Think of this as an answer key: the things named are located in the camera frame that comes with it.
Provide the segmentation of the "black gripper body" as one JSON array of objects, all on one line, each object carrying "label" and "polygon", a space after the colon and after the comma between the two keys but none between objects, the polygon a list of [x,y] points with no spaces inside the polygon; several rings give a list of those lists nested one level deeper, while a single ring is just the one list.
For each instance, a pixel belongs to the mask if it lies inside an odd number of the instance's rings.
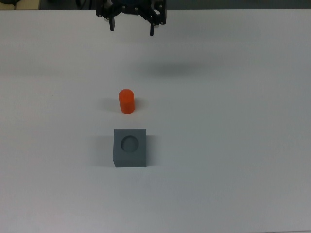
[{"label": "black gripper body", "polygon": [[112,13],[118,15],[120,13],[131,15],[155,15],[156,12],[152,8],[151,0],[113,0]]}]

